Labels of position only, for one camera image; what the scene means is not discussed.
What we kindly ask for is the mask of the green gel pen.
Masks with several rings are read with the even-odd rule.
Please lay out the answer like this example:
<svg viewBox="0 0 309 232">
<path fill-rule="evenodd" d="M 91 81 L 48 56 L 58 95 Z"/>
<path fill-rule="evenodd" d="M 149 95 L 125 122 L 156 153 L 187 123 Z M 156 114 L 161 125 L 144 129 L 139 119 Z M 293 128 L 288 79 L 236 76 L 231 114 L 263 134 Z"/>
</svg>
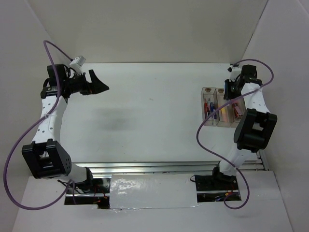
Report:
<svg viewBox="0 0 309 232">
<path fill-rule="evenodd" d="M 211 99 L 210 98 L 208 98 L 208 100 L 207 100 L 207 106 L 210 106 L 210 109 L 211 109 Z"/>
</svg>

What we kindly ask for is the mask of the yellow cap highlighter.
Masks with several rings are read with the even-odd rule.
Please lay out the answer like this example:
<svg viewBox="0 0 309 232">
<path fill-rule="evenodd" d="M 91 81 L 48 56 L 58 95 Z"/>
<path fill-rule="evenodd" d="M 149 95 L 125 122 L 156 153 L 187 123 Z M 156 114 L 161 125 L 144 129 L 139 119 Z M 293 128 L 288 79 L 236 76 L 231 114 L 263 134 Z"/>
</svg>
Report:
<svg viewBox="0 0 309 232">
<path fill-rule="evenodd" d="M 228 122 L 228 120 L 229 120 L 228 113 L 227 113 L 225 108 L 221 109 L 221 117 L 222 117 L 222 121 Z"/>
</svg>

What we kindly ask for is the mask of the blue gel pen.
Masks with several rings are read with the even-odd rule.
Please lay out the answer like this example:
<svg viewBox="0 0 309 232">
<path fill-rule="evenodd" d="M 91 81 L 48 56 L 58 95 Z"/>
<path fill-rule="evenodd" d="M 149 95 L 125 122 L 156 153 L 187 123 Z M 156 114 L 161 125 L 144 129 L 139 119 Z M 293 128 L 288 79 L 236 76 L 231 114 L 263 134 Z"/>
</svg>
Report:
<svg viewBox="0 0 309 232">
<path fill-rule="evenodd" d="M 211 102 L 210 103 L 210 109 L 211 109 L 211 113 L 215 112 L 215 103 L 214 102 Z M 215 113 L 213 116 L 212 116 L 212 119 L 217 119 L 217 114 Z"/>
</svg>

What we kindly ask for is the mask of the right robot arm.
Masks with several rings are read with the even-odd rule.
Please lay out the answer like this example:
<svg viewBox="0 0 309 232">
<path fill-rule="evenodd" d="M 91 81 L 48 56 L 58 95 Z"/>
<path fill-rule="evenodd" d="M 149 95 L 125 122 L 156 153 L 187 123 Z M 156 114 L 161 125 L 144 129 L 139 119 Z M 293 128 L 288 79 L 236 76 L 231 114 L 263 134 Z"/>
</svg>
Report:
<svg viewBox="0 0 309 232">
<path fill-rule="evenodd" d="M 220 112 L 232 116 L 237 126 L 227 158 L 212 171 L 211 185 L 215 189 L 232 183 L 237 169 L 252 153 L 265 149 L 270 140 L 278 118 L 266 106 L 262 84 L 253 65 L 244 65 L 236 78 L 225 80 L 222 100 L 234 102 Z"/>
</svg>

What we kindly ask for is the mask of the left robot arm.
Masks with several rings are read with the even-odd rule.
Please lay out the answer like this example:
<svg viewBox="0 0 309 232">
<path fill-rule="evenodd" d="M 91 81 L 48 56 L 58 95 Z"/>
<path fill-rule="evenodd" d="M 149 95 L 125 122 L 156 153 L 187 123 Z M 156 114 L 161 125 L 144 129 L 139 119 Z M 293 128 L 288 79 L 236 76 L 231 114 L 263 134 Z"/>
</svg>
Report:
<svg viewBox="0 0 309 232">
<path fill-rule="evenodd" d="M 31 143 L 22 147 L 22 155 L 34 178 L 73 180 L 79 189 L 89 193 L 95 188 L 90 169 L 73 164 L 60 144 L 62 118 L 71 94 L 94 95 L 110 88 L 97 78 L 93 70 L 89 70 L 90 82 L 85 73 L 71 75 L 70 71 L 64 64 L 47 67 L 49 77 L 41 91 L 42 122 L 38 124 Z"/>
</svg>

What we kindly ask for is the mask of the pink cap highlighter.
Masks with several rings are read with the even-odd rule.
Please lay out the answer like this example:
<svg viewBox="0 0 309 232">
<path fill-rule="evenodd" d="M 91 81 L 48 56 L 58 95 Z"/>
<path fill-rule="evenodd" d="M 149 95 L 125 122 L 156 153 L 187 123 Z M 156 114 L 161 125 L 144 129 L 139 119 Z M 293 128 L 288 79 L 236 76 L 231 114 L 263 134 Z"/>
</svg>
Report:
<svg viewBox="0 0 309 232">
<path fill-rule="evenodd" d="M 235 116 L 235 119 L 236 120 L 240 120 L 243 116 L 243 112 L 241 110 L 241 107 L 239 106 L 239 104 L 236 102 L 236 103 L 233 103 L 232 104 L 232 108 L 233 108 L 233 112 L 234 112 L 234 116 Z"/>
</svg>

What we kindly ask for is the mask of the red gel pen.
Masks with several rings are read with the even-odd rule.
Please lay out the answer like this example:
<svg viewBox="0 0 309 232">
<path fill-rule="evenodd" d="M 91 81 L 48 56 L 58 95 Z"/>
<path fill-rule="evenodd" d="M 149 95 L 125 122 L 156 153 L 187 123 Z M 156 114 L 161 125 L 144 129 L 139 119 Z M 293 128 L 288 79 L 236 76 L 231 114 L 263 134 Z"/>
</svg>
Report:
<svg viewBox="0 0 309 232">
<path fill-rule="evenodd" d="M 205 116 L 205 110 L 206 110 L 206 107 L 207 107 L 207 99 L 206 98 L 204 98 L 204 116 Z"/>
</svg>

